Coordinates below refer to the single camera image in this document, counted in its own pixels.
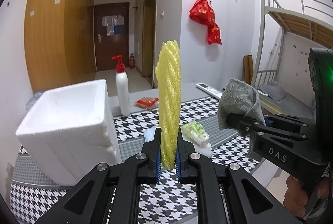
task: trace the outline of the yellow foam net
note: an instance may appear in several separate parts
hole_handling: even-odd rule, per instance
[[[180,115],[180,56],[176,41],[163,43],[155,74],[159,86],[162,164],[171,169],[174,168]]]

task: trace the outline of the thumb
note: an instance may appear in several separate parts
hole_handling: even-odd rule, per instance
[[[318,184],[317,197],[319,199],[326,198],[328,196],[329,178],[322,179]]]

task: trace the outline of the human hand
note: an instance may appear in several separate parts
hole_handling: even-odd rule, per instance
[[[286,183],[288,189],[284,195],[283,205],[294,216],[304,217],[306,213],[305,205],[308,203],[308,195],[304,190],[302,190],[303,184],[293,176],[289,176]],[[326,198],[328,196],[328,187],[328,178],[319,182],[317,189],[318,198]]]

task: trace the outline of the red pump head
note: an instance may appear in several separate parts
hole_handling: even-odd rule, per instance
[[[123,55],[118,55],[118,56],[112,57],[111,59],[112,60],[118,60],[118,64],[117,64],[117,67],[116,67],[117,73],[124,73],[125,72],[125,65],[122,62],[123,61]]]

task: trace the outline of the silver bolt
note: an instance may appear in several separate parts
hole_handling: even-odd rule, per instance
[[[192,153],[192,154],[191,154],[191,158],[194,159],[194,160],[197,160],[197,159],[199,159],[200,157],[201,157],[201,155],[198,154],[198,153]]]
[[[106,170],[107,167],[108,167],[107,163],[99,163],[99,164],[97,165],[97,169],[98,169],[99,171]]]
[[[139,159],[139,160],[143,160],[143,159],[145,159],[147,156],[146,156],[146,154],[145,153],[138,153],[137,154],[137,159]]]
[[[239,170],[239,164],[237,164],[237,163],[231,163],[230,164],[230,168],[232,170]]]

